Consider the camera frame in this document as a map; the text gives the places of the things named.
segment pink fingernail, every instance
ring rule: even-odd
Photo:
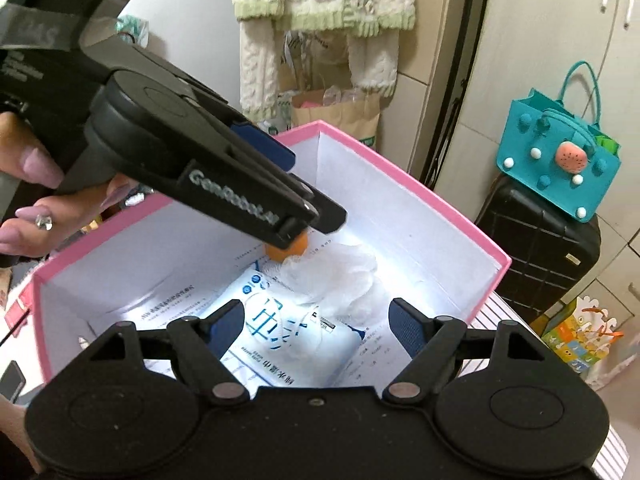
[[[129,186],[128,184],[117,187],[116,189],[111,191],[111,194],[107,198],[104,199],[104,201],[100,204],[100,208],[105,209],[114,204],[117,204],[120,200],[124,200],[131,189],[131,186]]]
[[[15,211],[15,215],[23,220],[35,222],[38,216],[51,216],[51,209],[43,205],[32,205],[29,207],[21,207]]]
[[[17,244],[20,241],[20,231],[15,227],[0,228],[0,244]]]
[[[53,159],[40,148],[24,152],[20,166],[30,182],[56,189],[65,177]]]

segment hanging clothes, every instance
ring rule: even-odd
[[[241,21],[241,105],[254,121],[274,114],[279,31],[343,30],[355,87],[393,93],[398,31],[415,24],[415,0],[233,0]]]

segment suitcase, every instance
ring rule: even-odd
[[[600,257],[598,217],[578,222],[502,174],[476,225],[513,263],[496,293],[527,323],[552,307]]]

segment teal felt bag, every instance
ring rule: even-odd
[[[596,117],[587,124],[564,108],[575,70],[586,65],[593,79]],[[619,144],[600,130],[600,89],[591,65],[575,63],[555,101],[536,89],[511,102],[496,156],[498,168],[580,222],[588,222],[620,167]]]

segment black phone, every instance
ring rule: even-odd
[[[26,383],[27,381],[18,363],[11,361],[4,374],[2,374],[2,378],[0,378],[0,395],[10,402],[15,402]]]

